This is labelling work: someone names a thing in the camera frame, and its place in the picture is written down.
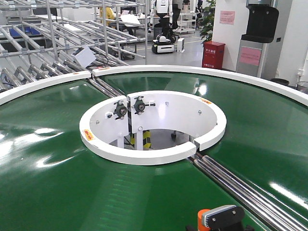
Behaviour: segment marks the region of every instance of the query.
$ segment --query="humanoid robot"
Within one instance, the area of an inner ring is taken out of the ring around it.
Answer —
[[[162,34],[158,35],[153,40],[152,51],[158,53],[170,53],[174,51],[174,42],[176,38],[173,34],[173,11],[172,0],[152,0],[149,33],[153,29],[153,19],[155,13],[160,17],[160,24],[162,27]]]
[[[183,0],[182,3],[182,10],[184,10],[184,13],[189,13],[190,8],[190,0]]]

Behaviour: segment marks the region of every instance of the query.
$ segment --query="white circular hub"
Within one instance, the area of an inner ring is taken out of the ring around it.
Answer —
[[[132,165],[160,165],[211,147],[222,138],[226,124],[223,111],[206,99],[175,91],[143,91],[94,105],[81,118],[79,129],[84,144],[103,158]],[[193,141],[143,151],[142,131],[151,129],[180,131]],[[136,150],[123,148],[129,130],[135,134]],[[116,140],[117,147],[110,145]]]

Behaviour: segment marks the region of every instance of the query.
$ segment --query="circular conveyor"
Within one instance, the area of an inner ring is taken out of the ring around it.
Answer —
[[[201,154],[308,224],[306,95],[201,68],[116,67],[95,75],[125,94],[172,90],[214,102],[226,115],[226,132]],[[87,149],[80,118],[108,99],[87,77],[0,94],[0,99],[5,94],[0,100],[0,230],[180,231],[196,226],[201,209],[241,205],[188,160],[133,166]],[[248,210],[244,224],[270,230]]]

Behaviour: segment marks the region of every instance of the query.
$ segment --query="label on wall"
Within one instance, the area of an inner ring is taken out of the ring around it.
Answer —
[[[261,49],[242,47],[240,62],[244,64],[251,64],[254,66],[259,66],[261,58]]]
[[[234,24],[235,11],[220,11],[220,23],[221,24]]]

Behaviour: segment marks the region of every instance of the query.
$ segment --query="red fire extinguisher box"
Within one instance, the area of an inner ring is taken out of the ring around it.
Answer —
[[[203,43],[202,67],[221,69],[225,44],[219,42]]]

